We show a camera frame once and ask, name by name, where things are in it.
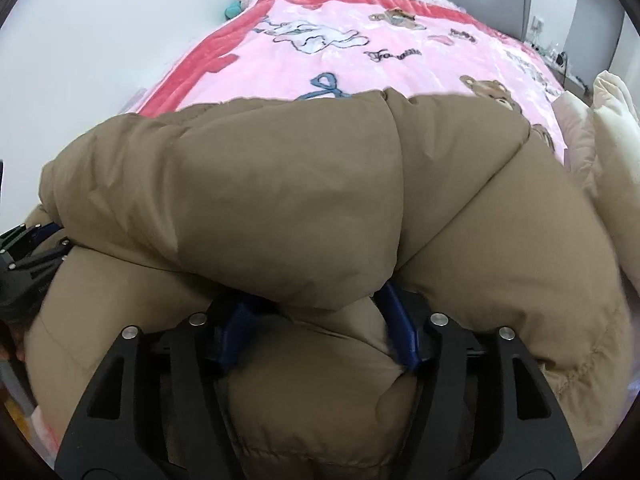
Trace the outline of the brown puffer jacket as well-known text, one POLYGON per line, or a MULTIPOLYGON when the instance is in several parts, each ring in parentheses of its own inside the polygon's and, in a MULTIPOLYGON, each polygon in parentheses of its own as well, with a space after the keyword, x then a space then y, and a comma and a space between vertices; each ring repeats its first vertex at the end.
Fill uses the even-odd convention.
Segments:
POLYGON ((128 325, 164 330, 223 284, 285 319, 226 381, 252 479, 384 479, 416 382, 372 297, 390 278, 461 325, 512 327, 580 458, 622 417, 632 328, 608 234, 521 115, 394 90, 119 115, 43 167, 32 222, 73 244, 27 333, 62 438, 128 325))

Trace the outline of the teal plush toy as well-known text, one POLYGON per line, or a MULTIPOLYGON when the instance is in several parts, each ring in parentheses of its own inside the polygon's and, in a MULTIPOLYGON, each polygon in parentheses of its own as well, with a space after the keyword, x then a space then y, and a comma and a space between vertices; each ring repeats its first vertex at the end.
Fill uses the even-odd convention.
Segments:
POLYGON ((233 20, 240 15, 242 11, 242 2, 240 0, 235 0, 224 9, 224 17, 227 20, 233 20))

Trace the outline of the cream fleece folded blanket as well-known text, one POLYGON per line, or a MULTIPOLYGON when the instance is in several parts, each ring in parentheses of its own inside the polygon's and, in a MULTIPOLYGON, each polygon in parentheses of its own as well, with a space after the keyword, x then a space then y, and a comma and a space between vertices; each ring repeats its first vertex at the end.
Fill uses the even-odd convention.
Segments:
POLYGON ((588 195, 620 267, 639 287, 639 112, 623 79, 607 70, 592 103, 568 91, 553 103, 566 144, 565 166, 588 195))

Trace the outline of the pink cartoon blanket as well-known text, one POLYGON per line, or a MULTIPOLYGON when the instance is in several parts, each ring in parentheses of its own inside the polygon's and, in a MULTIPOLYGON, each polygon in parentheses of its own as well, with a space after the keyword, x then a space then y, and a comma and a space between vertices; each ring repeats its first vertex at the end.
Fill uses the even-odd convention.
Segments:
POLYGON ((157 116, 239 98, 475 94, 566 145, 553 102, 559 83, 537 53, 453 6, 421 0, 254 0, 215 29, 131 105, 157 116))

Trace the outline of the grey door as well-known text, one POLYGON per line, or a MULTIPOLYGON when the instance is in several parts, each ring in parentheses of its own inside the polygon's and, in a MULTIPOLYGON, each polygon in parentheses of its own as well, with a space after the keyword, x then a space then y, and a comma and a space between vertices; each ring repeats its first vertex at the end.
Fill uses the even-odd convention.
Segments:
POLYGON ((591 84, 612 62, 625 11, 618 0, 577 0, 565 43, 570 71, 591 84))

